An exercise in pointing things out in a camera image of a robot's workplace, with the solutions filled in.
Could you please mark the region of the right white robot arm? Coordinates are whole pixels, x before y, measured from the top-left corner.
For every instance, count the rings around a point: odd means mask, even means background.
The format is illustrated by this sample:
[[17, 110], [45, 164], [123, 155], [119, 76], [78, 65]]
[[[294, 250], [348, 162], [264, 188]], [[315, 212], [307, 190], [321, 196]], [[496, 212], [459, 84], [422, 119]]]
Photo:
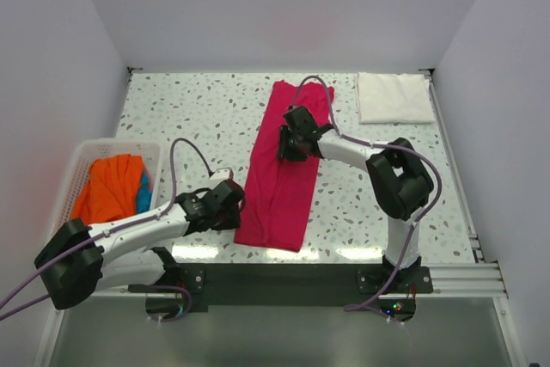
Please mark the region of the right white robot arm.
[[435, 186], [409, 141], [366, 143], [347, 137], [335, 125], [318, 125], [303, 106], [284, 113], [279, 128], [278, 159], [305, 162], [311, 157], [342, 162], [363, 170], [378, 207], [388, 217], [388, 244], [382, 261], [385, 286], [401, 292], [413, 282], [411, 268], [420, 265], [419, 222]]

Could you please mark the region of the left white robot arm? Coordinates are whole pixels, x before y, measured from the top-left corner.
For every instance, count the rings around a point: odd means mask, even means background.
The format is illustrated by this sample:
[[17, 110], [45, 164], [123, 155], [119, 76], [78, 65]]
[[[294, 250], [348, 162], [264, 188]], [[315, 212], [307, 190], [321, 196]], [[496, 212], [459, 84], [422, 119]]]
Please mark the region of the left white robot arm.
[[210, 229], [235, 229], [245, 204], [244, 189], [227, 179], [111, 223], [86, 225], [73, 219], [58, 229], [34, 264], [54, 307], [70, 309], [95, 292], [107, 264], [159, 242]]

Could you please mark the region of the pink t shirt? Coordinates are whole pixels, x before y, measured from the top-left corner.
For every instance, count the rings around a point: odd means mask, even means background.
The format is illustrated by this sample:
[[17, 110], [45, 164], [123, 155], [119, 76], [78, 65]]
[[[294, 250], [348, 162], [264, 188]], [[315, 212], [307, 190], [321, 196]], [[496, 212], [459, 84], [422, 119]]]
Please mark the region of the pink t shirt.
[[325, 90], [313, 82], [301, 89], [285, 81], [273, 84], [250, 156], [246, 204], [235, 231], [236, 244], [291, 252], [303, 245], [320, 160], [313, 157], [306, 162], [288, 162], [277, 158], [279, 128], [295, 95], [296, 104], [305, 106], [317, 123], [328, 122], [334, 88]]

